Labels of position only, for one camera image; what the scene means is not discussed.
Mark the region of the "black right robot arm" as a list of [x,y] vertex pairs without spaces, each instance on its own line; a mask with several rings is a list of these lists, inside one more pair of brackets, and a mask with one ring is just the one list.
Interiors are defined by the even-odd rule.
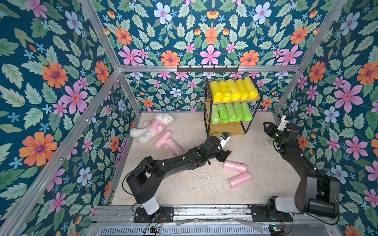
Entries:
[[267,213],[304,213],[319,217],[339,216],[340,181],[315,166],[297,143],[299,126],[264,122],[264,132],[273,139],[275,150],[300,177],[293,197],[272,196]]

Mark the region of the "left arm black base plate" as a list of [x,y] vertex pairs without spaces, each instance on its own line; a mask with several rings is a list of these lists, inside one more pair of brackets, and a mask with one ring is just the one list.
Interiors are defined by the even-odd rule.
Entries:
[[157,212],[153,213],[152,215],[148,215],[143,207],[138,207],[136,209],[133,222],[151,223],[156,221],[160,223],[170,223],[173,222],[174,210],[175,208],[173,206],[160,207],[160,209]]

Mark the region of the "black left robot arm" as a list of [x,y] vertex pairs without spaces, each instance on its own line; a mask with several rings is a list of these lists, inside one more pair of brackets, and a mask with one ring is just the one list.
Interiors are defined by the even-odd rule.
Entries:
[[201,145],[170,159],[154,160],[148,156],[126,175],[123,182],[128,184],[130,194],[147,215],[156,216],[161,209],[156,199],[156,192],[161,182],[177,173],[210,164],[213,158],[219,162],[225,162],[231,154],[230,150],[224,150],[229,140],[230,134],[224,132],[219,137],[209,136]]

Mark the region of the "green trash bag roll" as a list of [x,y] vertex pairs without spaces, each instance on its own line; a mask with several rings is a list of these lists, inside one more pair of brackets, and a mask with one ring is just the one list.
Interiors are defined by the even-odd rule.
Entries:
[[232,103],[226,103],[225,104],[226,110],[229,115],[229,122],[235,122],[236,121],[236,113],[233,107]]
[[236,121],[241,122],[244,119],[244,114],[242,110],[242,106],[240,102],[234,102],[233,103],[234,112],[236,115]]
[[229,114],[228,111],[223,103],[217,105],[218,113],[220,117],[221,123],[228,123],[229,122]]
[[251,110],[250,110],[250,107],[248,105],[247,102],[242,102],[241,103],[241,108],[242,108],[242,112],[243,112],[243,117],[244,117],[244,121],[245,122],[250,122],[253,120],[253,116],[252,116],[252,113],[251,113]]
[[212,124],[219,124],[220,123],[220,116],[219,116],[218,107],[217,107],[216,104],[212,105],[211,123]]

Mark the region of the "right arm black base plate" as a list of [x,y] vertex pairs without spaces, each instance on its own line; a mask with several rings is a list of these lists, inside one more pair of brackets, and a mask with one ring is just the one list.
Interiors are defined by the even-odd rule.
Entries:
[[272,196],[265,205],[248,205],[254,222],[281,222],[281,220],[283,220],[284,222],[292,221],[292,216],[290,213],[276,209],[276,198],[277,196]]

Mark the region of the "yellow trash bag roll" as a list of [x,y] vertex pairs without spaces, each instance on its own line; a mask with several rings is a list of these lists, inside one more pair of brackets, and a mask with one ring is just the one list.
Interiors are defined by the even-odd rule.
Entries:
[[219,83],[217,81],[212,81],[210,83],[210,90],[212,93],[212,98],[214,102],[221,102],[223,94],[221,92],[221,88],[219,86]]
[[241,97],[241,92],[236,84],[236,82],[232,79],[226,80],[226,83],[229,87],[231,99],[233,101],[239,100]]
[[251,78],[246,77],[244,79],[244,84],[249,91],[249,98],[250,99],[257,98],[258,97],[258,91],[255,88],[254,83],[252,82]]
[[238,79],[237,81],[235,81],[239,91],[240,91],[240,99],[241,100],[247,100],[249,98],[249,90],[247,89],[244,81],[242,79]]
[[231,93],[227,82],[223,80],[219,81],[218,84],[222,93],[222,102],[229,102],[231,100]]

